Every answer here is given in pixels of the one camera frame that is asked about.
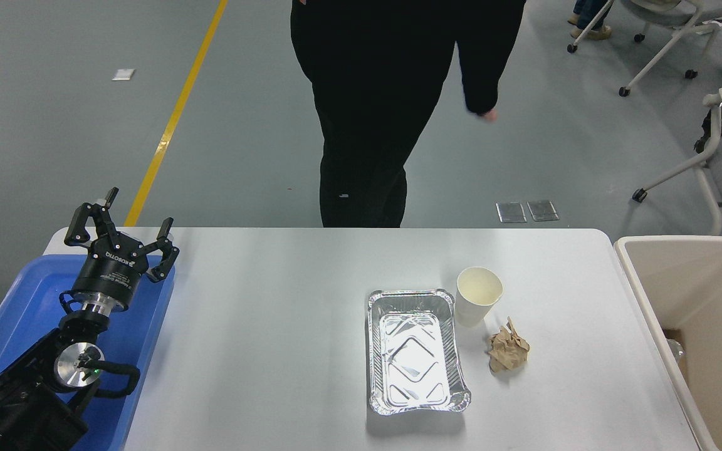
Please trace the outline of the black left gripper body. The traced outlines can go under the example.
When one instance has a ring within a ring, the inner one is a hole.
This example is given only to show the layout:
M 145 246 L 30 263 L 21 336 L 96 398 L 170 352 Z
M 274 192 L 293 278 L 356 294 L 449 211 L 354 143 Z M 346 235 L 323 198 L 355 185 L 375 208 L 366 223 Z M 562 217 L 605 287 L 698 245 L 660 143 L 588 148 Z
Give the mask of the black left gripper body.
M 128 234 L 117 233 L 118 244 L 103 235 L 88 248 L 73 284 L 73 301 L 80 304 L 106 303 L 112 311 L 126 311 L 132 303 L 148 257 L 140 255 L 144 244 Z

